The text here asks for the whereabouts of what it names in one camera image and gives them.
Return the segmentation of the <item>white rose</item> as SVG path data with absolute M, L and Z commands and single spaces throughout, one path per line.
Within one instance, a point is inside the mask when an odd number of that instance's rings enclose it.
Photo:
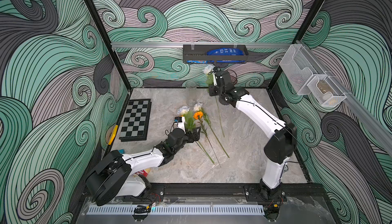
M 205 135 L 208 143 L 210 144 L 211 149 L 213 150 L 216 159 L 218 159 L 218 157 L 214 151 L 214 148 L 212 146 L 211 141 L 209 140 L 208 129 L 212 132 L 213 136 L 215 137 L 216 141 L 218 142 L 219 146 L 221 147 L 221 149 L 223 150 L 223 152 L 227 156 L 227 158 L 230 158 L 229 154 L 225 150 L 223 144 L 221 143 L 220 139 L 218 138 L 217 134 L 215 133 L 214 129 L 212 128 L 211 119 L 209 118 L 209 115 L 206 112 L 206 110 L 203 108 L 203 104 L 200 102 L 196 103 L 193 107 L 193 111 L 194 111 L 193 118 L 194 118 L 194 120 L 197 120 L 199 122 L 202 133 Z
M 206 84 L 207 84 L 208 86 L 214 84 L 213 69 L 214 69 L 214 66 L 213 66 L 213 65 L 207 65 L 207 66 L 203 69 L 203 72 L 204 72 L 204 74 L 205 74 L 206 77 L 207 77 Z M 225 133 L 224 133 L 224 130 L 223 130 L 223 125 L 222 125 L 222 118 L 221 118 L 221 115 L 220 115 L 221 113 L 220 113 L 220 110 L 219 110 L 219 105 L 218 105 L 217 98 L 215 99 L 215 101 L 216 101 L 216 105 L 217 105 L 218 117 L 219 117 L 219 124 L 220 124 L 220 127 L 221 127 L 222 135 L 223 135 L 223 137 L 225 137 Z
M 185 119 L 185 129 L 186 131 L 191 130 L 193 128 L 200 128 L 200 125 L 197 121 L 194 120 L 193 115 L 194 111 L 190 109 L 188 106 L 182 106 L 177 113 L 181 116 L 184 117 Z M 204 148 L 202 143 L 199 141 L 196 142 L 196 144 L 199 146 L 199 148 L 203 151 L 203 153 L 208 157 L 208 159 L 215 165 L 214 160 L 211 158 L 211 156 L 208 154 L 207 150 Z

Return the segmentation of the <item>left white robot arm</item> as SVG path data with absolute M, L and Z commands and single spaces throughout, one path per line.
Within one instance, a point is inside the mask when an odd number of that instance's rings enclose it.
M 87 174 L 85 183 L 92 202 L 103 206 L 119 196 L 146 198 L 151 184 L 137 173 L 169 163 L 186 144 L 199 141 L 200 133 L 200 127 L 190 131 L 175 128 L 151 150 L 136 154 L 111 151 Z

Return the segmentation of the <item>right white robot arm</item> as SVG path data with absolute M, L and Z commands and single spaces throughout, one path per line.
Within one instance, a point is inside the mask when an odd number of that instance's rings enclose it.
M 281 199 L 281 179 L 284 167 L 297 146 L 297 128 L 275 117 L 242 87 L 236 87 L 228 71 L 213 68 L 207 72 L 212 83 L 208 85 L 209 95 L 218 96 L 223 105 L 232 105 L 247 115 L 268 137 L 263 148 L 267 157 L 264 175 L 260 180 L 260 197 L 266 201 Z

